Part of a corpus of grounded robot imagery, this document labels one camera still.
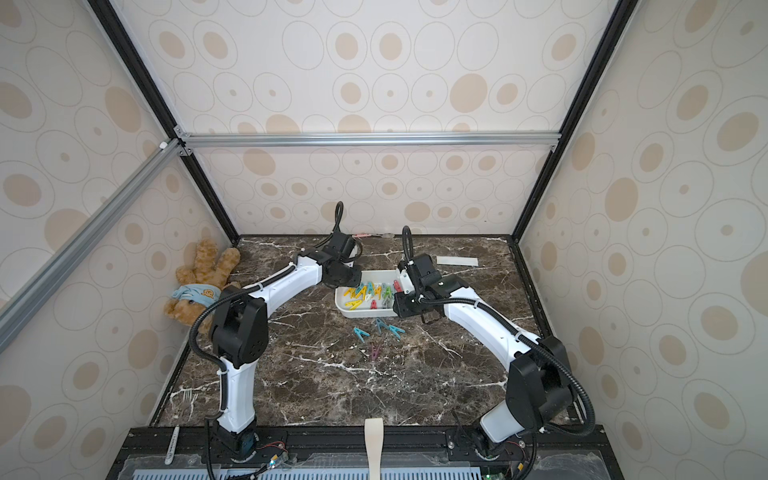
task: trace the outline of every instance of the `dark marble countertop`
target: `dark marble countertop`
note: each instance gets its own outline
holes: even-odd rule
[[[246,237],[230,280],[246,286],[285,267],[309,237]],[[364,238],[364,270],[394,269],[400,239]],[[445,266],[460,273],[494,308],[538,332],[525,291],[503,238],[414,237],[415,253],[477,257],[479,266]],[[505,397],[507,369],[459,325],[443,318],[388,320],[403,328],[402,341],[379,335],[372,319],[348,319],[333,303],[334,291],[319,285],[288,301],[270,318],[270,344],[259,360],[253,399],[259,425],[362,425],[383,417],[386,425],[452,425],[455,411],[470,423]],[[366,344],[353,334],[371,333]],[[200,344],[210,351],[207,339]],[[379,347],[372,359],[371,345]],[[216,367],[192,354],[173,386],[159,425],[203,425],[217,411]],[[182,392],[192,390],[184,408]]]

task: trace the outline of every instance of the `polka dot wallpaper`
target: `polka dot wallpaper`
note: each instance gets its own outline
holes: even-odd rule
[[[510,233],[549,147],[197,149],[237,231]]]
[[[163,169],[0,355],[0,478],[104,478],[148,423],[188,331],[163,314],[174,271],[226,241],[184,171]]]
[[[0,2],[0,307],[164,137],[79,2]]]
[[[120,0],[195,133],[558,130],[613,0]]]
[[[651,0],[521,243],[630,480],[765,478],[768,3]]]

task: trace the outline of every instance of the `blue clothespin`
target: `blue clothespin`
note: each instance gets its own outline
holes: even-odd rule
[[[364,336],[371,336],[370,333],[365,332],[357,327],[355,327],[355,335],[357,335],[357,338],[360,339],[360,342],[365,343],[365,339],[363,339]]]
[[[382,327],[387,328],[386,323],[384,323],[384,320],[376,318],[376,328],[379,329],[379,335],[382,333]]]
[[[405,333],[406,331],[404,329],[398,328],[394,325],[390,325],[387,327],[390,332],[392,332],[392,335],[397,337],[397,340],[400,341],[400,333]]]

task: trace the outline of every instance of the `teddy bear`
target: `teddy bear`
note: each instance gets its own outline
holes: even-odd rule
[[[240,262],[240,251],[227,248],[216,263],[218,252],[216,242],[203,239],[195,250],[194,266],[180,266],[176,270],[176,280],[181,287],[173,294],[164,307],[164,312],[184,325],[192,326],[194,321],[208,306],[219,299],[230,273]],[[200,332],[208,333],[212,316],[209,315],[200,325]]]

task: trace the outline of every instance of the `white tray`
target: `white tray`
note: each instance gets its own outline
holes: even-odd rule
[[[361,284],[364,283],[392,283],[397,280],[397,270],[363,270],[360,280]],[[342,315],[348,318],[373,318],[376,316],[397,316],[395,310],[391,308],[381,308],[371,310],[370,308],[358,307],[354,310],[350,310],[344,306],[345,303],[354,300],[349,296],[344,296],[344,292],[349,289],[348,286],[340,286],[336,289],[336,308],[339,309]]]

